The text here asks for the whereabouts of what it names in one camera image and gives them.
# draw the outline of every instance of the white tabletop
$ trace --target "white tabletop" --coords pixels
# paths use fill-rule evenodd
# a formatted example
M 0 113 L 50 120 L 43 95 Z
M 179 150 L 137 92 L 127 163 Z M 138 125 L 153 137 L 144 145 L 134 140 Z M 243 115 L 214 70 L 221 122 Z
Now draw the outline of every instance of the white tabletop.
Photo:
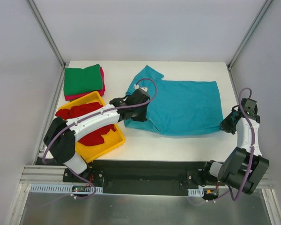
M 104 71 L 105 103 L 125 95 L 132 79 L 146 66 L 164 75 L 164 80 L 217 81 L 225 118 L 237 104 L 224 62 L 161 61 L 70 61 L 69 68 L 85 68 L 99 63 Z M 63 91 L 58 106 L 66 104 Z M 225 161 L 236 147 L 237 136 L 219 131 L 196 137 L 168 137 L 126 128 L 118 123 L 126 142 L 102 155 L 106 160 Z

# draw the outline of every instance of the stack of folded clothes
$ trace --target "stack of folded clothes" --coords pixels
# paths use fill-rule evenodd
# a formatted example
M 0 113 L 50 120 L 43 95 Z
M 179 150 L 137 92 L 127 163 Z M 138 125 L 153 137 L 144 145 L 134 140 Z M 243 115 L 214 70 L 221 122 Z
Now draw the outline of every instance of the stack of folded clothes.
M 99 64 L 81 68 L 65 69 L 64 95 L 66 101 L 98 91 L 102 96 L 105 92 L 104 72 Z

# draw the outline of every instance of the pink cloth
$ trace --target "pink cloth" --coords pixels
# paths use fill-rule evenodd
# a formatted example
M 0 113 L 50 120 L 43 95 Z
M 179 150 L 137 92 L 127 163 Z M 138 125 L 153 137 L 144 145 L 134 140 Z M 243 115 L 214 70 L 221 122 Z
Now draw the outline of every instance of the pink cloth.
M 99 94 L 102 96 L 104 95 L 104 92 L 105 92 L 105 84 L 104 84 L 104 72 L 103 72 L 103 69 L 102 67 L 100 67 L 100 72 L 101 72 L 101 77 L 102 77 L 102 82 L 103 82 L 103 87 L 101 90 L 97 90 L 99 92 Z M 90 92 L 85 92 L 85 93 L 81 93 L 81 94 L 77 94 L 77 95 L 65 95 L 65 99 L 66 101 L 70 101 L 70 100 L 74 100 L 74 99 L 78 99 L 78 98 L 81 98 L 82 96 L 85 96 L 89 93 L 91 93 L 92 91 Z

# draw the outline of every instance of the blue shirt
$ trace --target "blue shirt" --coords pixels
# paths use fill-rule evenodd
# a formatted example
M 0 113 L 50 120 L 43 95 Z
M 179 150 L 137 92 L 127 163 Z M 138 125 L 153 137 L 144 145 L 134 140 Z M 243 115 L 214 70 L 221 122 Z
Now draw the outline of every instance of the blue shirt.
M 219 131 L 223 116 L 215 81 L 164 81 L 162 74 L 146 66 L 135 76 L 126 94 L 132 94 L 133 85 L 145 77 L 156 82 L 157 96 L 148 105 L 147 121 L 125 120 L 126 127 L 163 135 L 205 135 Z M 147 87 L 153 97 L 155 88 L 151 81 L 144 80 L 138 85 Z

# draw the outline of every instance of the green cloth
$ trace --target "green cloth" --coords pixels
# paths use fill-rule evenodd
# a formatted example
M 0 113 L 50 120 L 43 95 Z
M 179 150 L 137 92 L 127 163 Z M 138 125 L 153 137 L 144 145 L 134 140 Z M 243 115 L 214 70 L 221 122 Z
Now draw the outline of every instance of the green cloth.
M 103 87 L 100 65 L 91 67 L 66 68 L 64 94 L 76 95 L 94 90 L 101 90 Z

